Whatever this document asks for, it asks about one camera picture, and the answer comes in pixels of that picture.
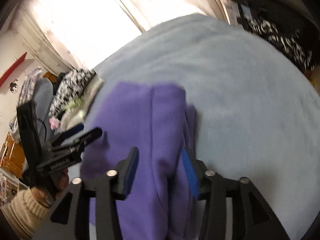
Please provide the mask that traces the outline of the left hand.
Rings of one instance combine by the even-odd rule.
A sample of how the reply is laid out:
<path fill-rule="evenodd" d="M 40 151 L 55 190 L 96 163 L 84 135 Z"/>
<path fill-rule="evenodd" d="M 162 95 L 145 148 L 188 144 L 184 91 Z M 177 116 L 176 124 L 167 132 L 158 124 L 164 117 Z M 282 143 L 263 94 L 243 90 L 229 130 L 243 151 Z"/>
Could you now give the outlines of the left hand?
<path fill-rule="evenodd" d="M 58 173 L 58 178 L 59 178 L 59 182 L 57 184 L 57 188 L 58 188 L 58 192 L 55 196 L 55 199 L 57 200 L 62 192 L 64 191 L 64 189 L 68 186 L 69 184 L 69 175 L 68 175 L 68 169 L 65 168 L 64 170 L 60 171 Z M 47 193 L 46 191 L 44 191 L 43 189 L 40 189 L 38 187 L 32 187 L 30 189 L 31 194 L 33 196 L 33 198 L 39 202 L 41 205 L 50 208 L 53 204 L 53 202 L 49 201 L 49 197 L 47 197 Z"/>

